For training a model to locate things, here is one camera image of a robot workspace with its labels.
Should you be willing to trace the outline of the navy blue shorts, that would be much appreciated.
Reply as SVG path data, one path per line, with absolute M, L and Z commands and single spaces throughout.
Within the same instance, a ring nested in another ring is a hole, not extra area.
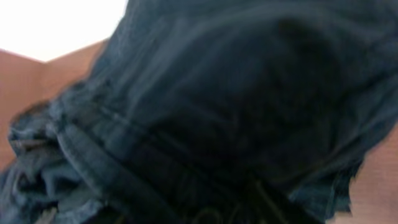
M 397 123 L 394 0 L 129 1 L 16 116 L 2 223 L 325 223 Z

